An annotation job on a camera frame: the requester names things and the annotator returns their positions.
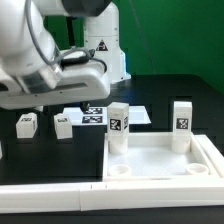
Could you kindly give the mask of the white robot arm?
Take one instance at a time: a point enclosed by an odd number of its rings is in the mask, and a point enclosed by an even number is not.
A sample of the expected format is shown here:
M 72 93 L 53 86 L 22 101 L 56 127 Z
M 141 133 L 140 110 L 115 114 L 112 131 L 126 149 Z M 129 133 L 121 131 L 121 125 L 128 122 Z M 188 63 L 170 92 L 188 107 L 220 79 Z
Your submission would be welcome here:
M 83 18 L 84 45 L 61 50 L 47 16 Z M 130 79 L 112 0 L 0 0 L 0 107 L 105 99 Z

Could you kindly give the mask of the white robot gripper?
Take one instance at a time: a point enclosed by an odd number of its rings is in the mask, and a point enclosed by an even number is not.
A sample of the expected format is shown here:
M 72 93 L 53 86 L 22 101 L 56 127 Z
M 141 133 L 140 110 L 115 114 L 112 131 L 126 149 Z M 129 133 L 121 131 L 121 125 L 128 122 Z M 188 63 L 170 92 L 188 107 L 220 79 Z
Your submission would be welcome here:
M 25 93 L 2 69 L 0 74 L 0 84 L 6 87 L 0 91 L 0 107 L 8 110 L 81 102 L 80 109 L 85 113 L 90 108 L 88 101 L 110 94 L 109 76 L 104 65 L 96 61 L 67 67 L 57 86 L 45 93 Z

